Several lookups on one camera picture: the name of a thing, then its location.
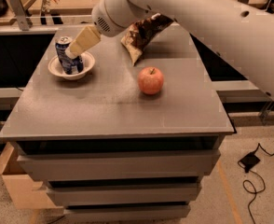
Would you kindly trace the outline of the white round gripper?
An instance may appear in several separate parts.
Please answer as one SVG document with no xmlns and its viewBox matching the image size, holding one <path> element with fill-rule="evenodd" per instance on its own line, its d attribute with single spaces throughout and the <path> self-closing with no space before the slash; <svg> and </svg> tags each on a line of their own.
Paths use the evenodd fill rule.
<svg viewBox="0 0 274 224">
<path fill-rule="evenodd" d="M 84 27 L 65 50 L 65 54 L 74 59 L 97 45 L 101 41 L 101 34 L 116 36 L 132 23 L 144 19 L 147 14 L 145 8 L 134 5 L 131 0 L 100 0 L 91 12 L 96 27 Z"/>
</svg>

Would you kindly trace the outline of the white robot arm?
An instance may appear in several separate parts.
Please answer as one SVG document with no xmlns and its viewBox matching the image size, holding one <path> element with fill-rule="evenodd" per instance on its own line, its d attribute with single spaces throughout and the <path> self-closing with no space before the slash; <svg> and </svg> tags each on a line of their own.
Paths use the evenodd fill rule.
<svg viewBox="0 0 274 224">
<path fill-rule="evenodd" d="M 234 0 L 100 0 L 67 52 L 75 57 L 159 13 L 180 24 L 274 101 L 274 15 Z"/>
</svg>

